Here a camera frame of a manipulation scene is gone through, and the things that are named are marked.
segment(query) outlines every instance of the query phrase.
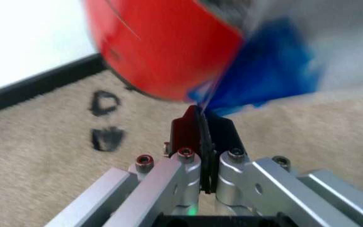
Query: silver metal arm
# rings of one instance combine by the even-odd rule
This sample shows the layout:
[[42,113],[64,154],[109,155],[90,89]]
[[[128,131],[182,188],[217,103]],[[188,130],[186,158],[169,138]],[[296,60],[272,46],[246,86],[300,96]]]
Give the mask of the silver metal arm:
[[101,226],[138,185],[135,174],[111,168],[46,227]]
[[151,226],[156,217],[171,214],[176,205],[198,202],[201,160],[195,155],[191,163],[177,155],[163,159],[144,178],[104,227]]
[[[224,152],[216,197],[226,205],[251,207],[265,216],[282,212],[298,226],[363,226],[363,193],[350,190],[331,176],[316,172],[298,180],[270,158],[236,161]],[[331,184],[326,187],[320,178]],[[348,202],[337,191],[357,199]]]

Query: black baseboard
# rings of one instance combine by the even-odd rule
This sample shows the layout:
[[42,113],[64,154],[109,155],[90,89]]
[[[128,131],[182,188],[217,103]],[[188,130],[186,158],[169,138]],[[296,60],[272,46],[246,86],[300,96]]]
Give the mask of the black baseboard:
[[99,54],[94,54],[4,87],[0,89],[0,110],[91,76],[104,69],[106,67],[103,64],[102,57]]

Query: blue plastic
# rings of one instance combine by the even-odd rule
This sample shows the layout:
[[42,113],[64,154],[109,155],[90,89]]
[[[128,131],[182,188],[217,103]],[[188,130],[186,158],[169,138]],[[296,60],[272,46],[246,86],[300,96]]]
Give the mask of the blue plastic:
[[320,73],[308,70],[312,55],[288,19],[265,24],[240,50],[219,81],[213,95],[191,91],[199,104],[211,97],[207,108],[220,115],[243,105],[260,106],[269,100],[316,90]]

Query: white wall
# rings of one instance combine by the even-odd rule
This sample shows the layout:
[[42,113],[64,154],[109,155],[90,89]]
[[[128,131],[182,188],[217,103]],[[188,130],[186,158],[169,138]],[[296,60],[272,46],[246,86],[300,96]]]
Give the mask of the white wall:
[[83,4],[0,1],[0,88],[96,53]]

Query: hex socket screw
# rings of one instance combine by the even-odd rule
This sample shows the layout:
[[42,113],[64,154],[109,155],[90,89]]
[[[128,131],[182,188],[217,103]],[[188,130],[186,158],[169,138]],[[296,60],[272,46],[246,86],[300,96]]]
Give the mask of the hex socket screw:
[[140,155],[135,160],[135,168],[140,173],[148,173],[154,167],[154,159],[150,155]]
[[228,151],[228,156],[233,160],[234,162],[242,162],[244,160],[244,151],[239,148],[233,148]]
[[194,151],[191,148],[184,147],[177,150],[177,156],[183,163],[192,163],[194,161]]

